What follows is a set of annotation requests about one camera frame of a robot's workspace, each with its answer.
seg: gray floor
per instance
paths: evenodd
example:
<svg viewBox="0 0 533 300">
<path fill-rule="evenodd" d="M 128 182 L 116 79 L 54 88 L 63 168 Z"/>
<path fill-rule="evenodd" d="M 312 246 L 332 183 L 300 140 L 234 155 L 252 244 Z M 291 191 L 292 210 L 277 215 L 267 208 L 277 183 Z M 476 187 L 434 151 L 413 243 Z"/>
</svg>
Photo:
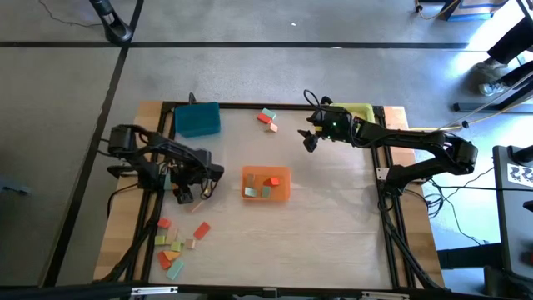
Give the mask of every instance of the gray floor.
<svg viewBox="0 0 533 300">
<path fill-rule="evenodd" d="M 87 1 L 43 0 L 54 16 L 97 23 Z M 129 20 L 135 1 L 114 0 Z M 486 22 L 424 21 L 411 1 L 375 3 L 336 0 L 145 1 L 137 42 L 354 42 L 470 43 L 465 51 L 420 49 L 131 49 L 118 84 L 104 136 L 132 122 L 140 101 L 304 103 L 309 88 L 337 102 L 406 107 L 412 127 L 438 127 L 458 114 L 458 101 L 483 102 L 472 71 L 485 50 L 520 18 L 509 2 Z M 427 7 L 426 14 L 438 11 Z M 0 2 L 0 41 L 105 41 L 100 27 L 76 27 L 49 18 L 37 0 Z M 65 203 L 72 192 L 89 138 L 109 86 L 118 49 L 0 48 L 0 173 L 34 189 L 29 197 L 0 196 L 0 284 L 36 284 L 52 251 Z M 515 68 L 515 60 L 507 71 Z M 495 144 L 531 144 L 531 116 L 500 115 L 459 132 L 479 147 L 476 174 L 491 165 Z M 419 159 L 426 158 L 424 153 Z M 59 278 L 88 283 L 106 224 L 105 205 L 116 180 L 98 156 Z M 441 184 L 474 178 L 442 175 Z M 472 185 L 493 185 L 487 174 Z M 464 232 L 499 240 L 491 192 L 460 191 L 451 201 Z M 431 222 L 438 248 L 470 246 L 445 206 Z M 476 293 L 479 270 L 446 271 L 446 285 Z"/>
</svg>

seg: wooden table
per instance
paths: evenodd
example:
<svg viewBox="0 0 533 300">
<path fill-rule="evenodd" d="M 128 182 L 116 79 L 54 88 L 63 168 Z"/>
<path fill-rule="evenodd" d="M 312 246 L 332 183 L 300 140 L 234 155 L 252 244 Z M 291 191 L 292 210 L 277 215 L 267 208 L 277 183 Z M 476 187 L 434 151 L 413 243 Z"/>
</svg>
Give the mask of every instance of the wooden table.
<svg viewBox="0 0 533 300">
<path fill-rule="evenodd" d="M 147 130 L 156 131 L 161 108 L 162 102 L 141 102 L 134 123 L 143 126 Z M 407 128 L 406 114 L 403 107 L 384 108 L 388 128 Z M 391 152 L 395 164 L 411 165 L 415 162 L 413 150 L 394 147 Z M 136 180 L 135 177 L 122 177 L 118 182 L 117 188 L 131 185 Z M 412 184 L 408 188 L 422 193 L 421 187 L 418 185 Z M 131 245 L 141 198 L 142 190 L 138 189 L 122 192 L 114 198 L 94 272 L 95 279 L 107 275 Z M 441 268 L 433 242 L 426 205 L 417 196 L 409 193 L 405 193 L 401 197 L 401 205 L 410 249 L 424 270 L 429 273 L 436 283 L 443 286 Z M 146 242 L 137 257 L 134 279 L 140 279 L 145 247 Z M 402 255 L 397 248 L 395 253 L 400 283 L 402 286 L 406 286 Z"/>
</svg>

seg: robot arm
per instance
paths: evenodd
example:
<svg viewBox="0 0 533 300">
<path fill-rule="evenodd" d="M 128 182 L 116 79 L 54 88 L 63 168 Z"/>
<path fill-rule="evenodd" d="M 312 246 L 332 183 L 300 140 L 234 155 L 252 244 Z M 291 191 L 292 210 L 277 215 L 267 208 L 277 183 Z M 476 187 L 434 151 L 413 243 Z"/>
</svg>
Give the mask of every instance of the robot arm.
<svg viewBox="0 0 533 300">
<path fill-rule="evenodd" d="M 324 103 L 331 103 L 331 100 L 322 99 L 322 104 Z M 470 142 L 447 132 L 386 129 L 353 117 L 340 106 L 316 107 L 316 111 L 307 121 L 315 126 L 315 133 L 303 130 L 298 132 L 305 138 L 303 143 L 310 153 L 315 150 L 318 139 L 322 138 L 350 143 L 358 148 L 393 146 L 420 149 L 435 156 L 407 167 L 392 166 L 384 182 L 386 192 L 392 195 L 401 195 L 406 185 L 416 179 L 431 178 L 443 172 L 454 175 L 472 173 L 476 164 L 477 148 Z"/>
<path fill-rule="evenodd" d="M 136 135 L 146 146 L 140 148 L 137 146 Z M 169 162 L 171 182 L 177 185 L 172 191 L 180 204 L 193 201 L 190 185 L 203 185 L 208 180 L 217 183 L 224 173 L 223 166 L 211 163 L 211 152 L 189 148 L 137 125 L 113 127 L 107 150 L 115 158 L 126 159 L 132 169 L 137 171 L 139 188 L 151 190 L 163 189 L 164 176 L 160 175 L 159 165 L 148 162 L 144 155 L 147 153 L 163 155 L 165 161 Z M 110 167 L 108 170 L 117 176 L 116 167 Z"/>
</svg>

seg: black pants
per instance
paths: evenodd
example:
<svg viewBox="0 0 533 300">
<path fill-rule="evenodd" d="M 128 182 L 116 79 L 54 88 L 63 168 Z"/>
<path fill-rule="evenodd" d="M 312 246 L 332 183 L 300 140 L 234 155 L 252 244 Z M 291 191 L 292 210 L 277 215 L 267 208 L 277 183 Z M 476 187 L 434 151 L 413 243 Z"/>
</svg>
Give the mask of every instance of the black pants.
<svg viewBox="0 0 533 300">
<path fill-rule="evenodd" d="M 487 53 L 499 63 L 509 63 L 518 54 L 524 52 L 531 46 L 533 46 L 533 26 L 524 17 Z M 528 62 L 505 75 L 501 80 L 507 86 L 511 86 L 531 71 L 533 71 L 533 62 Z"/>
</svg>

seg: orange container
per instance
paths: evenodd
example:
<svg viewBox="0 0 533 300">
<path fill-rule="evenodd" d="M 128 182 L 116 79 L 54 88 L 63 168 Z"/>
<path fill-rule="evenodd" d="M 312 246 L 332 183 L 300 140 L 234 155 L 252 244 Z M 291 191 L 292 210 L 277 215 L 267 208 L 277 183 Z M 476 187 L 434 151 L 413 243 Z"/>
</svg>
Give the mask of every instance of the orange container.
<svg viewBox="0 0 533 300">
<path fill-rule="evenodd" d="M 253 174 L 253 187 L 247 187 L 247 175 Z M 261 197 L 263 183 L 268 178 L 279 178 L 280 185 L 272 187 L 269 198 Z M 244 195 L 244 188 L 254 188 L 257 197 L 247 197 Z M 291 196 L 291 169 L 288 167 L 262 167 L 245 166 L 242 168 L 241 196 L 244 200 L 250 201 L 287 201 Z"/>
</svg>

